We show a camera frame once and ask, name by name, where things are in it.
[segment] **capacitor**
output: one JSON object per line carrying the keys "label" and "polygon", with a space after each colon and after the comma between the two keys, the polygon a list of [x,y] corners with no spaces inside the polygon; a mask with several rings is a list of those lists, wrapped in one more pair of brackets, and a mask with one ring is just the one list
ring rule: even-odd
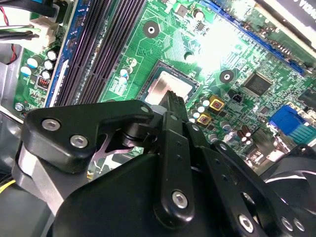
{"label": "capacitor", "polygon": [[250,137],[251,136],[251,131],[250,131],[250,129],[249,129],[249,127],[247,125],[241,126],[241,130],[245,134],[246,137]]}
{"label": "capacitor", "polygon": [[46,60],[44,62],[44,67],[46,70],[53,70],[54,69],[54,63],[50,60]]}
{"label": "capacitor", "polygon": [[21,103],[16,103],[14,108],[16,111],[22,112],[24,110],[24,105]]}
{"label": "capacitor", "polygon": [[186,60],[187,63],[192,64],[196,61],[195,56],[191,52],[187,52],[184,55],[184,59]]}
{"label": "capacitor", "polygon": [[50,49],[48,52],[47,52],[47,57],[50,61],[55,61],[57,60],[57,57],[58,57],[58,52],[60,50],[60,47],[53,47],[52,49]]}
{"label": "capacitor", "polygon": [[204,13],[200,9],[195,9],[193,11],[193,16],[198,21],[202,21],[204,19]]}
{"label": "capacitor", "polygon": [[217,135],[216,134],[209,134],[208,139],[211,143],[214,143],[218,140]]}
{"label": "capacitor", "polygon": [[202,96],[201,98],[200,98],[200,101],[201,101],[201,103],[203,104],[203,106],[205,106],[205,107],[207,107],[207,106],[209,106],[209,100],[208,100],[208,98],[206,97],[206,96]]}
{"label": "capacitor", "polygon": [[205,108],[202,103],[197,103],[196,108],[199,113],[203,113],[205,111]]}
{"label": "capacitor", "polygon": [[242,142],[247,141],[247,137],[245,136],[245,134],[243,133],[243,131],[238,130],[236,132],[237,136],[241,139]]}
{"label": "capacitor", "polygon": [[23,67],[21,67],[20,71],[21,71],[22,75],[24,75],[25,77],[29,77],[32,73],[35,72],[35,69],[30,68],[28,66],[23,66]]}
{"label": "capacitor", "polygon": [[195,122],[196,122],[196,120],[195,120],[195,118],[193,117],[193,115],[188,115],[188,119],[189,119],[189,121],[192,122],[192,123],[195,123]]}
{"label": "capacitor", "polygon": [[27,60],[27,64],[30,68],[37,68],[39,65],[42,65],[43,59],[38,55],[34,55],[32,58]]}
{"label": "capacitor", "polygon": [[221,121],[220,125],[224,131],[229,131],[232,128],[231,125],[226,120]]}
{"label": "capacitor", "polygon": [[195,119],[198,119],[198,118],[200,117],[200,115],[201,115],[201,114],[198,112],[197,109],[192,109],[192,110],[191,110],[191,114],[192,114],[193,118],[195,118]]}
{"label": "capacitor", "polygon": [[44,70],[41,73],[41,76],[45,79],[45,80],[49,80],[51,78],[51,72],[48,70]]}

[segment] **motherboard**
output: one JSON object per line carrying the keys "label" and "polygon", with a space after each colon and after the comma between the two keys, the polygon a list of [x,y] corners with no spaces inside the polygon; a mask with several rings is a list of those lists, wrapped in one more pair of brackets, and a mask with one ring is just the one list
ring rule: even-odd
{"label": "motherboard", "polygon": [[[316,52],[253,0],[79,0],[56,38],[37,54],[45,61],[63,45],[49,83],[43,63],[18,77],[22,116],[113,100],[154,105],[172,90],[209,143],[226,142],[254,168],[316,143]],[[24,50],[21,67],[34,55]]]}

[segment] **electrolytic capacitor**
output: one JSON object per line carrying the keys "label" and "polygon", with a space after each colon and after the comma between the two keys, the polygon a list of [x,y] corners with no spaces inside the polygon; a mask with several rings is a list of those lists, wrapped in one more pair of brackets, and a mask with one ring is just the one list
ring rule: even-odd
{"label": "electrolytic capacitor", "polygon": [[197,109],[192,109],[191,114],[193,115],[193,118],[198,119],[200,117],[200,113],[198,112]]}
{"label": "electrolytic capacitor", "polygon": [[54,63],[50,60],[46,60],[44,62],[44,67],[46,70],[53,70],[54,69]]}
{"label": "electrolytic capacitor", "polygon": [[198,111],[199,113],[203,113],[203,112],[205,111],[205,108],[204,108],[204,106],[203,106],[202,103],[197,103],[197,104],[196,104],[196,107],[197,107],[197,111]]}
{"label": "electrolytic capacitor", "polygon": [[32,73],[35,72],[35,69],[34,68],[30,68],[28,66],[23,66],[23,67],[21,67],[20,71],[21,71],[23,76],[29,77]]}
{"label": "electrolytic capacitor", "polygon": [[49,72],[48,70],[44,70],[44,71],[42,71],[41,76],[45,80],[49,80],[51,78],[51,72]]}
{"label": "electrolytic capacitor", "polygon": [[250,137],[251,136],[251,131],[250,131],[250,129],[249,129],[249,127],[247,125],[241,126],[241,130],[245,134],[246,137]]}
{"label": "electrolytic capacitor", "polygon": [[226,120],[221,121],[220,125],[224,131],[229,131],[232,128],[231,125]]}
{"label": "electrolytic capacitor", "polygon": [[209,134],[208,139],[211,143],[214,143],[218,140],[217,135],[216,134]]}
{"label": "electrolytic capacitor", "polygon": [[47,52],[47,57],[50,61],[55,61],[57,60],[57,57],[58,57],[58,52],[60,50],[60,47],[56,46],[56,47],[53,47],[52,49],[50,49],[48,52]]}
{"label": "electrolytic capacitor", "polygon": [[195,123],[195,122],[196,122],[196,120],[195,120],[195,118],[193,117],[193,115],[188,115],[188,119],[189,119],[189,121],[192,122],[192,123]]}
{"label": "electrolytic capacitor", "polygon": [[243,133],[243,131],[238,130],[238,131],[236,132],[236,134],[237,134],[237,136],[241,139],[242,142],[247,141],[247,137],[246,137],[246,135]]}
{"label": "electrolytic capacitor", "polygon": [[27,60],[27,64],[30,68],[37,68],[38,66],[42,65],[43,59],[38,55],[34,55],[32,58]]}
{"label": "electrolytic capacitor", "polygon": [[205,107],[207,107],[207,106],[209,106],[209,100],[208,100],[208,98],[206,97],[206,96],[202,96],[201,98],[200,98],[200,101],[201,101],[201,103],[203,104],[203,106],[205,106]]}

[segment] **black mechanical arm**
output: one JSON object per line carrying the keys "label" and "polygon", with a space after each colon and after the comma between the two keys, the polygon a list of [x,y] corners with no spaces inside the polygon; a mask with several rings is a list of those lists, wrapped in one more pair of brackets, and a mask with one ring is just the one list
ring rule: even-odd
{"label": "black mechanical arm", "polygon": [[[28,113],[12,174],[56,215],[53,237],[313,236],[315,216],[287,205],[225,143],[209,145],[167,92]],[[144,153],[88,182],[91,160]]]}

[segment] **metal rivet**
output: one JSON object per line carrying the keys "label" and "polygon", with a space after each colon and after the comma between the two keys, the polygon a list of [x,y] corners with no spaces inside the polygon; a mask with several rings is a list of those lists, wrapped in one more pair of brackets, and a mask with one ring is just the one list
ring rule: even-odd
{"label": "metal rivet", "polygon": [[248,231],[249,233],[252,233],[254,228],[253,225],[251,223],[251,221],[243,214],[238,216],[239,219],[239,223],[241,224],[241,226]]}
{"label": "metal rivet", "polygon": [[144,111],[145,113],[148,113],[148,112],[149,112],[149,110],[148,110],[146,107],[144,107],[144,106],[142,106],[142,107],[140,107],[140,108],[141,108],[141,110]]}
{"label": "metal rivet", "polygon": [[296,227],[300,230],[300,231],[305,231],[305,228],[304,226],[302,225],[302,223],[297,220],[296,218],[294,218],[294,224],[296,225]]}
{"label": "metal rivet", "polygon": [[88,140],[81,135],[74,135],[70,138],[70,143],[76,148],[85,148],[88,145]]}
{"label": "metal rivet", "polygon": [[196,126],[195,124],[192,125],[192,128],[193,128],[195,131],[198,131],[198,126]]}
{"label": "metal rivet", "polygon": [[57,131],[60,128],[60,123],[51,118],[45,119],[41,125],[48,131]]}
{"label": "metal rivet", "polygon": [[227,147],[224,144],[219,145],[223,150],[227,150]]}
{"label": "metal rivet", "polygon": [[170,117],[174,120],[178,120],[178,118],[175,115],[170,115]]}
{"label": "metal rivet", "polygon": [[174,191],[172,194],[172,200],[178,208],[184,209],[188,206],[187,197],[182,192]]}
{"label": "metal rivet", "polygon": [[289,230],[289,231],[293,231],[293,226],[291,225],[291,223],[285,218],[282,217],[281,218],[282,224]]}

